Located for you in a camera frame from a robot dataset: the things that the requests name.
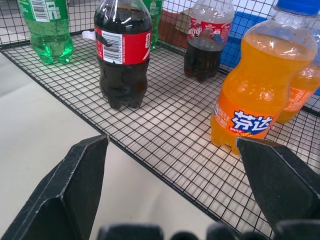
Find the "sprite bottle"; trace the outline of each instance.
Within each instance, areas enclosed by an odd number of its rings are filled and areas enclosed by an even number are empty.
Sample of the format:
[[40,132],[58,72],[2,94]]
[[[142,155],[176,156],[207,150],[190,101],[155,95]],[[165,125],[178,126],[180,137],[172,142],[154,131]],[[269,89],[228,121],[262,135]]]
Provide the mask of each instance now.
[[41,61],[69,63],[74,44],[69,33],[66,0],[18,0],[30,31],[30,43]]
[[152,19],[151,50],[154,50],[159,38],[158,26],[161,19],[163,0],[143,0],[143,3],[148,9]]

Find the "soda bottle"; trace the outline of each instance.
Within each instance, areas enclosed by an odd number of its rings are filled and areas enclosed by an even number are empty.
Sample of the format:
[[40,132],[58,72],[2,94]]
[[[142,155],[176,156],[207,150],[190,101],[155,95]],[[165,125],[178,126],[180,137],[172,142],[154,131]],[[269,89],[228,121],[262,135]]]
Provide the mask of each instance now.
[[143,2],[152,19],[151,50],[154,50],[159,38],[158,26],[161,19],[162,4],[164,0],[143,0]]
[[103,0],[94,15],[100,89],[113,109],[138,108],[147,91],[152,21],[142,0]]
[[320,30],[312,29],[312,33],[317,41],[318,53],[313,62],[292,80],[289,101],[276,120],[281,124],[289,122],[320,87]]
[[225,78],[211,116],[211,139],[238,153],[236,137],[263,139],[289,99],[294,76],[316,56],[309,25],[319,0],[279,0],[270,20],[250,28],[241,60]]
[[217,74],[234,16],[231,0],[197,0],[191,10],[185,75],[203,82]]
[[18,0],[30,31],[30,43],[45,64],[70,62],[74,44],[69,33],[66,0]]

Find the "orange soda bottle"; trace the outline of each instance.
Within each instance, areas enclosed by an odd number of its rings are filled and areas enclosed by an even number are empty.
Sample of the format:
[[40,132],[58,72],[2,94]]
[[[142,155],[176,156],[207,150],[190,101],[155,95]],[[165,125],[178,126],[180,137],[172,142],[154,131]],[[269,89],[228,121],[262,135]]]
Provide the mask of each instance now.
[[227,144],[236,154],[236,137],[267,135],[288,102],[291,81],[317,53],[309,24],[320,1],[279,0],[275,9],[272,19],[244,35],[241,60],[225,78],[211,116],[212,142]]
[[320,87],[320,31],[313,29],[312,32],[318,44],[318,53],[313,62],[294,77],[289,101],[276,120],[281,124],[289,122]]

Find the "red label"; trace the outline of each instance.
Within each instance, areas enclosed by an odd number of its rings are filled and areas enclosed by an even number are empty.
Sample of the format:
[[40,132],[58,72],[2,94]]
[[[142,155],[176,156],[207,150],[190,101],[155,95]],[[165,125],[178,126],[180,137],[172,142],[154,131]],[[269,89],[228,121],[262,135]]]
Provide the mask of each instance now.
[[103,31],[95,26],[97,56],[108,63],[133,65],[143,63],[150,57],[151,33],[117,34]]
[[284,111],[299,111],[305,105],[308,99],[314,94],[314,92],[315,91],[309,91],[307,89],[290,87],[290,98],[284,108]]
[[229,101],[223,91],[213,110],[215,121],[229,134],[260,139],[267,135],[279,114],[246,110]]
[[211,23],[211,22],[197,22],[196,18],[190,18],[190,28],[188,37],[200,37],[206,39],[213,39],[218,43],[225,44],[228,41],[228,36],[231,31],[230,23]]

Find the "bottle label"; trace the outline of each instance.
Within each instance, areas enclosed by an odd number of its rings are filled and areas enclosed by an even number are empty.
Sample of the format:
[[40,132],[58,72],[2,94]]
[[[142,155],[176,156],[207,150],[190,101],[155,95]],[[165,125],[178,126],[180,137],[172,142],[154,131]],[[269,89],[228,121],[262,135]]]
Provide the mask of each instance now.
[[25,19],[36,22],[59,22],[68,19],[66,0],[18,0]]
[[284,110],[287,112],[299,111],[315,91],[290,87],[290,98]]
[[264,138],[279,113],[253,112],[230,102],[221,91],[213,110],[216,122],[228,134],[237,137]]
[[108,62],[122,65],[143,63],[150,57],[152,30],[140,34],[116,34],[94,27],[96,54]]
[[213,39],[220,44],[225,44],[228,41],[228,36],[231,31],[230,23],[211,23],[211,22],[197,22],[196,18],[190,17],[190,27],[188,37],[202,37]]
[[161,14],[163,0],[144,0],[146,8],[151,16],[158,16]]

